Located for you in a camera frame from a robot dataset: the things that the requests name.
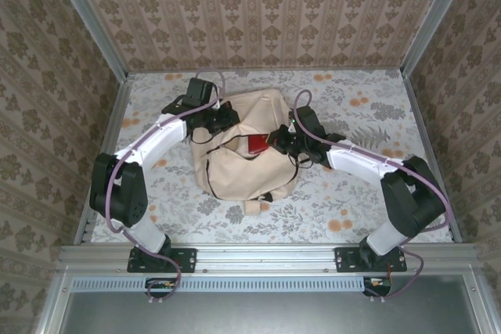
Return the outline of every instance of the vent grille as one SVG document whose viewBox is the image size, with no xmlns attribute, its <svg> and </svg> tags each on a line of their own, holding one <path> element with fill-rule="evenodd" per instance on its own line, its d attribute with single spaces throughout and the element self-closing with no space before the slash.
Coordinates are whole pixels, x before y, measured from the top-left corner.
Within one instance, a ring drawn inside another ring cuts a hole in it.
<svg viewBox="0 0 501 334">
<path fill-rule="evenodd" d="M 144 292 L 147 277 L 78 277 L 72 293 Z M 179 292 L 284 293 L 363 291 L 363 277 L 208 278 L 185 277 Z M 153 288 L 152 291 L 163 291 Z"/>
</svg>

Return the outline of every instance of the floral wallpaper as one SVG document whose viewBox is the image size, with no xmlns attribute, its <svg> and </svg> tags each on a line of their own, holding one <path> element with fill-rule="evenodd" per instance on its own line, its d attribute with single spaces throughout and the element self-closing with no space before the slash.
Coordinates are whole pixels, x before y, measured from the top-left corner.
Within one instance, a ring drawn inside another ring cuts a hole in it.
<svg viewBox="0 0 501 334">
<path fill-rule="evenodd" d="M 424 156 L 424 148 L 398 70 L 238 70 L 224 73 L 229 95 L 263 88 L 280 90 L 289 106 L 312 90 L 312 108 L 328 132 L 386 156 Z M 186 92 L 193 74 L 136 74 L 117 149 L 137 139 L 161 110 Z M 204 79 L 220 82 L 217 74 Z M 243 203 L 215 199 L 195 181 L 188 142 L 177 144 L 149 172 L 151 220 L 173 242 L 326 243 L 359 242 L 386 218 L 382 190 L 344 171 L 305 164 L 285 199 L 262 203 L 245 216 Z M 447 229 L 420 235 L 419 242 L 450 242 Z M 93 242 L 123 242 L 98 217 Z"/>
<path fill-rule="evenodd" d="M 0 332 L 40 314 L 116 91 L 70 0 L 0 0 Z"/>
<path fill-rule="evenodd" d="M 91 0 L 130 71 L 399 66 L 433 0 Z"/>
<path fill-rule="evenodd" d="M 464 240 L 501 310 L 501 0 L 454 0 L 412 83 Z"/>
</svg>

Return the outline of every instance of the black bracket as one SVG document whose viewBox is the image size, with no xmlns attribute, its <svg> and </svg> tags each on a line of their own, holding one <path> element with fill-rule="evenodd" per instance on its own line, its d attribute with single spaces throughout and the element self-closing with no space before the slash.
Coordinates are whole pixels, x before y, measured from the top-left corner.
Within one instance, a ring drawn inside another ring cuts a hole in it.
<svg viewBox="0 0 501 334">
<path fill-rule="evenodd" d="M 195 248 L 171 248 L 168 255 L 181 269 L 183 274 L 194 273 L 196 267 Z M 157 257 L 152 257 L 138 248 L 133 248 L 128 258 L 129 273 L 175 273 L 175 267 Z"/>
<path fill-rule="evenodd" d="M 338 273 L 407 271 L 405 255 L 399 248 L 394 248 L 381 257 L 380 262 L 372 267 L 362 259 L 358 246 L 334 248 L 334 256 Z"/>
</svg>

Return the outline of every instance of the beige bag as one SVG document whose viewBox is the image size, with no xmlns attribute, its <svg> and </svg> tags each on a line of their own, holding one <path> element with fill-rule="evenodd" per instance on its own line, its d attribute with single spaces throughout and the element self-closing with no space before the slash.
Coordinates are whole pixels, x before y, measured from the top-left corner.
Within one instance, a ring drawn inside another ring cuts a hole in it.
<svg viewBox="0 0 501 334">
<path fill-rule="evenodd" d="M 191 147 L 198 185 L 218 199 L 245 202 L 245 214 L 260 212 L 259 201 L 286 197 L 296 185 L 297 164 L 288 155 L 268 147 L 260 154 L 248 152 L 248 135 L 267 135 L 288 125 L 289 107 L 275 89 L 233 95 L 230 101 L 240 123 L 212 140 L 205 128 L 193 132 Z"/>
</svg>

